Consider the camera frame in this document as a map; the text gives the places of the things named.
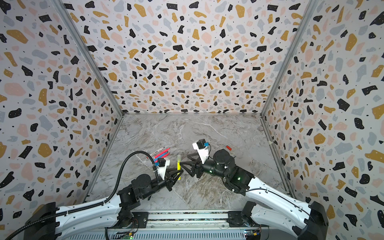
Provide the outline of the yellow highlighter pen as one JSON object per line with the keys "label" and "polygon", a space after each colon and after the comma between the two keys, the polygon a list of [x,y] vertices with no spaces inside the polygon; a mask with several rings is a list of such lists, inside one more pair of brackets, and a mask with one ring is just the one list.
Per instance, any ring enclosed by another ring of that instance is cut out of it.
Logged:
{"label": "yellow highlighter pen", "polygon": [[[182,169],[180,163],[181,163],[181,155],[177,155],[177,170],[178,171],[180,171]],[[181,179],[181,173],[178,173],[178,176],[179,176],[178,180],[180,180]]]}

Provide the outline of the pink highlighter pen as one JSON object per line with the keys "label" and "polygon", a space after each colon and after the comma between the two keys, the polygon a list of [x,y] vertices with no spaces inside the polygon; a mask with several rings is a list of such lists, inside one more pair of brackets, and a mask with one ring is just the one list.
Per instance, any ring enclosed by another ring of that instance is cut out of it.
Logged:
{"label": "pink highlighter pen", "polygon": [[161,158],[155,158],[155,163],[160,163],[161,162],[161,159],[164,159],[165,157],[167,157],[170,153],[167,152],[166,154],[164,154]]}

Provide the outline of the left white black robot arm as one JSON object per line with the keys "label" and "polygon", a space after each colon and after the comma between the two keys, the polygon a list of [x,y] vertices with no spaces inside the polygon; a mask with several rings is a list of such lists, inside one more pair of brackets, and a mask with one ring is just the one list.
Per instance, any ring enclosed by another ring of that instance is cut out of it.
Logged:
{"label": "left white black robot arm", "polygon": [[139,207],[142,200],[163,188],[171,191],[183,172],[167,170],[160,180],[141,174],[111,198],[73,206],[45,204],[26,221],[24,239],[63,240],[93,229],[129,224],[134,218],[132,210]]}

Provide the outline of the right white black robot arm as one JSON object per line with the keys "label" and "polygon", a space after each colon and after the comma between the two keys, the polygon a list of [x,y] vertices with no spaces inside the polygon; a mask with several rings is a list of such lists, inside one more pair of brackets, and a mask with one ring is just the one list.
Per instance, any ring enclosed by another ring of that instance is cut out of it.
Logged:
{"label": "right white black robot arm", "polygon": [[235,194],[250,198],[243,208],[243,222],[252,226],[265,225],[286,232],[298,240],[325,240],[329,221],[323,205],[296,200],[261,181],[251,172],[239,167],[235,158],[225,150],[212,158],[204,150],[187,156],[180,166],[191,177],[210,174],[222,179],[224,186]]}

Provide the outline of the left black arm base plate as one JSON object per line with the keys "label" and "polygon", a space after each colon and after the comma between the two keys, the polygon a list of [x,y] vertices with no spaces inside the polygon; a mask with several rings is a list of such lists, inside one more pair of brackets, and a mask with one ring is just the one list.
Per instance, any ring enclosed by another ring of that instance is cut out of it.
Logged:
{"label": "left black arm base plate", "polygon": [[145,229],[147,227],[149,212],[124,212],[118,215],[118,222],[113,229]]}

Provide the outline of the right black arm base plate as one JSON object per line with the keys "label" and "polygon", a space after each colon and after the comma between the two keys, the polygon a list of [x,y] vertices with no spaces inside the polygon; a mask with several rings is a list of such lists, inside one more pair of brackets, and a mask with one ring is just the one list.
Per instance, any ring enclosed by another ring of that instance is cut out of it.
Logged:
{"label": "right black arm base plate", "polygon": [[227,223],[229,224],[230,228],[248,227],[248,225],[242,218],[241,211],[228,211]]}

